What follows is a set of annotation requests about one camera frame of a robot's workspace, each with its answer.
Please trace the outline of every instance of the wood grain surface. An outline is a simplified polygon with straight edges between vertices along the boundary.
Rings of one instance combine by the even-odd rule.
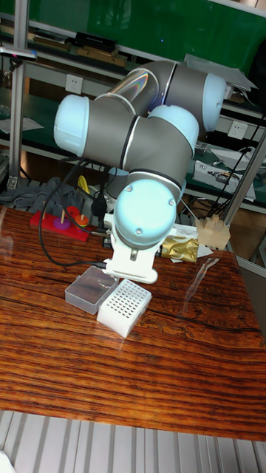
[[[7,209],[0,229],[0,409],[265,440],[265,343],[233,254],[156,258],[149,308],[123,340],[64,301],[88,265],[50,263],[30,217]],[[44,241],[62,262],[112,254],[96,236]]]

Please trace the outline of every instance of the electronic device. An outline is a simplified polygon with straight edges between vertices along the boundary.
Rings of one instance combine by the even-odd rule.
[[[59,105],[59,147],[129,172],[104,220],[114,249],[107,274],[156,281],[154,255],[173,228],[199,133],[216,127],[225,87],[213,74],[155,61],[93,101],[68,95]]]
[[[77,32],[75,42],[78,46],[87,45],[108,52],[114,51],[117,46],[117,42],[112,39],[103,38],[102,36],[96,36],[91,35],[90,33],[82,32]]]
[[[20,61],[37,61],[36,51],[17,50],[12,47],[0,46],[0,55]]]

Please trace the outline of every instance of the white plastic box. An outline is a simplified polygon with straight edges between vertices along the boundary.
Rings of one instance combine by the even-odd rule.
[[[81,276],[65,289],[65,300],[79,309],[95,314],[100,304],[117,287],[119,279],[105,274],[101,269],[90,266]]]
[[[145,312],[151,298],[148,290],[124,279],[101,304],[97,320],[125,338]]]

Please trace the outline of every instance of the orange object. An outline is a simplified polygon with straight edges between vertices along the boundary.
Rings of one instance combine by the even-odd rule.
[[[85,215],[77,215],[75,217],[75,222],[77,222],[81,227],[86,227],[89,223],[89,219],[88,217],[85,217]]]

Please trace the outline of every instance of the green board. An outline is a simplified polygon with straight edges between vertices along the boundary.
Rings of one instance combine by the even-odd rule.
[[[14,10],[14,0],[0,0],[0,11]],[[208,0],[31,0],[30,19],[177,61],[190,53],[245,73],[266,37],[266,18]]]

